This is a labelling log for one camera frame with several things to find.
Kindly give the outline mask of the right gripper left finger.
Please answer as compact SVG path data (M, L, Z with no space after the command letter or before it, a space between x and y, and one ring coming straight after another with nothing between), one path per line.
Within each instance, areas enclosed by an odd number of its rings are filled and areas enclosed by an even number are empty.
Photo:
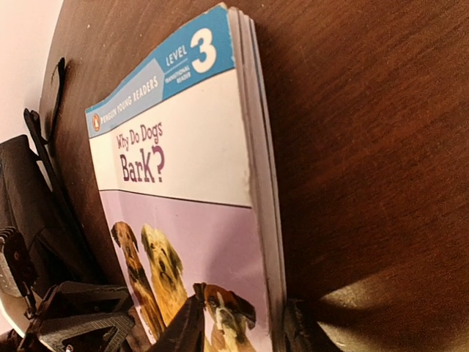
M152 346L152 351L202 352L204 338L203 304L196 295L192 295Z

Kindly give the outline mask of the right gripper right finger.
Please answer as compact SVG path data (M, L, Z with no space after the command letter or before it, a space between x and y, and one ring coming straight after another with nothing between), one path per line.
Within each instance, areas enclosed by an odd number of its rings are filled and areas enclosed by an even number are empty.
M283 312L283 330L286 351L341 352L315 319L310 319L303 308L304 301L289 298Z

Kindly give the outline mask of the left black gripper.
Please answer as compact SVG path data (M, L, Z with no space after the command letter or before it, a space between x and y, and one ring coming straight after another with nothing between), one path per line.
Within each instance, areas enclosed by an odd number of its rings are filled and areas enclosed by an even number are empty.
M39 305L19 351L119 351L135 325L124 286L63 282Z

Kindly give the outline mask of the black student bag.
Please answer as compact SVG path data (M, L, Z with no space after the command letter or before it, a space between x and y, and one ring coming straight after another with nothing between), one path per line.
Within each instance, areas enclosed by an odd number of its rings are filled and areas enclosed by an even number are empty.
M50 138L41 131L40 114L24 108L19 117L27 133L1 143L1 227L23 235L37 272L34 290L64 281L122 285L121 271L103 270L71 208L47 150Z

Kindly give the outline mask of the dog picture book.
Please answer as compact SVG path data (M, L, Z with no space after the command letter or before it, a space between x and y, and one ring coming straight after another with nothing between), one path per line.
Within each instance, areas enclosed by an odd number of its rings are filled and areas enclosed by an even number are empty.
M202 297L206 351L284 351L276 166L254 21L218 4L86 110L114 251L150 342Z

